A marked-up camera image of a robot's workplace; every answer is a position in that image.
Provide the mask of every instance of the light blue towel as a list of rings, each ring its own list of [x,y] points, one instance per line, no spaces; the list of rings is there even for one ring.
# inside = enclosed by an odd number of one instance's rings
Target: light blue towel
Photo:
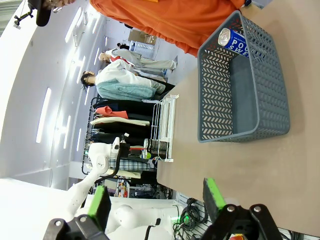
[[[119,83],[117,79],[100,82],[96,85],[96,90],[105,99],[138,102],[142,99],[151,99],[156,93],[156,89],[153,87]]]

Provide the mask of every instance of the beige tabletop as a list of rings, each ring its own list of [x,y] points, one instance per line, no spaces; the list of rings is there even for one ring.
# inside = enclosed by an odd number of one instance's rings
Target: beige tabletop
[[[273,0],[249,15],[275,41],[291,129],[249,143],[198,142],[198,70],[170,93],[176,101],[174,162],[158,164],[157,180],[202,199],[203,179],[244,208],[265,204],[280,228],[320,236],[320,0]]]

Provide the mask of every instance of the pocari sweat can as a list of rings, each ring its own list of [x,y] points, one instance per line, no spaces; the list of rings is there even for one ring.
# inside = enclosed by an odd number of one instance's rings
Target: pocari sweat can
[[[240,33],[228,28],[223,28],[219,34],[218,44],[237,54],[249,58],[246,39]]]

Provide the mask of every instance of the gray plastic basket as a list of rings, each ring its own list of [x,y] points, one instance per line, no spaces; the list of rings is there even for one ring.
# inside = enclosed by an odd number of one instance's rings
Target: gray plastic basket
[[[244,35],[249,58],[218,44],[223,28]],[[247,142],[289,131],[288,99],[275,43],[239,11],[200,47],[198,67],[200,142]]]

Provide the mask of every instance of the orange garment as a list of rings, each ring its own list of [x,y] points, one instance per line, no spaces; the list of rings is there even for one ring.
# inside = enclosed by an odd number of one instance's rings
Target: orange garment
[[[129,64],[131,67],[133,67],[133,65],[130,62],[128,62],[126,59],[124,59],[124,58],[122,58],[120,56],[113,57],[113,56],[110,55],[110,60],[111,60],[112,63],[114,61],[118,60],[118,59],[121,59],[121,60],[125,61],[127,64]]]
[[[96,114],[101,114],[104,117],[120,117],[129,119],[126,111],[112,111],[109,106],[99,107],[95,110]]]
[[[90,0],[101,14],[175,44],[197,56],[199,47],[245,0]]]

